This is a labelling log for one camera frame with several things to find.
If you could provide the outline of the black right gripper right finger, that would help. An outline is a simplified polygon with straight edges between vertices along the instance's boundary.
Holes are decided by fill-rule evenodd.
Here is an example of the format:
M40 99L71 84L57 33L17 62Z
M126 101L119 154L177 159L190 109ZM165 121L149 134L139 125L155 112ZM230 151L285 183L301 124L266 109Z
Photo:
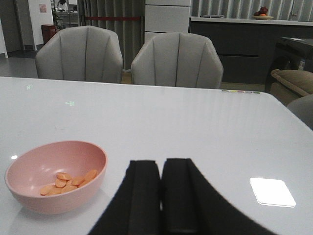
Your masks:
M161 183L167 235L272 234L221 196L191 159L167 159Z

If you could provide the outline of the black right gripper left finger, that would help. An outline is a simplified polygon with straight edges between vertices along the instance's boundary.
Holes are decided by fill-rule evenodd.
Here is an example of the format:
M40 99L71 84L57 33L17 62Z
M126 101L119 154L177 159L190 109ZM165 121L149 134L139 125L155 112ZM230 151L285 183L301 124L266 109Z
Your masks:
M130 161L124 179L90 235L158 235L160 177L155 161Z

